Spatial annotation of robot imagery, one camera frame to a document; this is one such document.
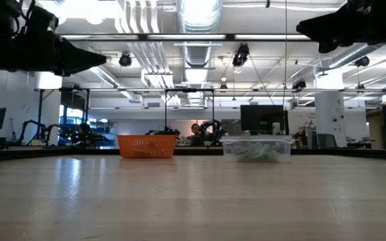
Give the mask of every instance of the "plastic basket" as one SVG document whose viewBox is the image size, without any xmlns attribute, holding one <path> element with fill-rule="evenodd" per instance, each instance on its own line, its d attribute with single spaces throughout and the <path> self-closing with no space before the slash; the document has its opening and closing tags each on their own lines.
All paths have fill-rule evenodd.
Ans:
<svg viewBox="0 0 386 241">
<path fill-rule="evenodd" d="M 172 158 L 177 136 L 118 135 L 123 158 Z"/>
</svg>

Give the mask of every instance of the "ceiling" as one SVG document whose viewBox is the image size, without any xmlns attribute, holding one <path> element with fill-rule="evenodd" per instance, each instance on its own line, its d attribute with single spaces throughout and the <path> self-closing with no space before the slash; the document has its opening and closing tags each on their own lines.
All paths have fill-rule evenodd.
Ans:
<svg viewBox="0 0 386 241">
<path fill-rule="evenodd" d="M 338 9 L 346 0 L 289 0 L 288 6 L 309 8 L 309 11 L 288 9 L 285 12 L 283 7 L 285 1 L 271 1 L 271 8 L 267 9 L 257 5 L 262 5 L 265 1 L 244 1 L 244 0 L 223 0 L 223 9 L 220 22 L 221 33 L 279 33 L 297 34 L 296 25 L 305 19 L 317 17 L 331 13 L 331 11 L 311 11 L 316 8 L 330 8 L 334 11 Z M 176 1 L 159 0 L 158 4 L 158 23 L 162 33 L 178 33 L 178 18 Z M 101 24 L 93 25 L 81 18 L 68 18 L 59 26 L 57 32 L 60 34 L 90 34 L 90 33 L 118 33 L 114 27 L 114 19 L 107 18 Z M 76 42 L 78 47 L 93 49 L 104 54 L 109 59 L 104 67 L 113 76 L 123 82 L 123 85 L 130 88 L 144 88 L 140 81 L 142 67 L 133 57 L 133 64 L 128 68 L 120 67 L 118 60 L 122 52 L 130 52 L 127 42 Z M 248 43 L 251 59 L 244 65 L 239 74 L 233 73 L 231 64 L 233 53 L 237 50 L 239 42 L 223 42 L 221 47 L 215 47 L 212 55 L 211 70 L 208 72 L 208 81 L 211 87 L 218 88 L 221 78 L 227 78 L 229 88 L 259 88 L 262 86 L 260 78 L 268 88 L 282 88 L 284 80 L 292 74 L 301 70 L 306 64 L 316 59 L 330 59 L 345 51 L 344 48 L 330 52 L 329 54 L 319 54 L 318 44 L 313 42 L 250 42 Z M 174 84 L 181 84 L 184 79 L 182 50 L 174 46 L 174 42 L 164 42 L 164 52 L 168 59 L 170 70 L 174 73 Z M 386 59 L 386 46 L 368 55 L 371 65 Z M 352 66 L 345 66 L 344 85 L 346 87 L 356 86 L 371 78 L 386 75 L 386 62 L 356 75 L 357 69 Z M 314 76 L 312 73 L 302 76 L 307 82 L 308 88 L 313 88 Z M 287 81 L 287 87 L 291 88 L 291 80 Z M 71 77 L 64 78 L 64 83 L 76 83 L 84 88 L 110 88 L 108 84 L 94 75 L 91 71 L 85 71 Z M 367 88 L 384 88 L 386 80 L 376 82 Z M 124 98 L 119 93 L 99 93 L 95 97 Z"/>
</svg>

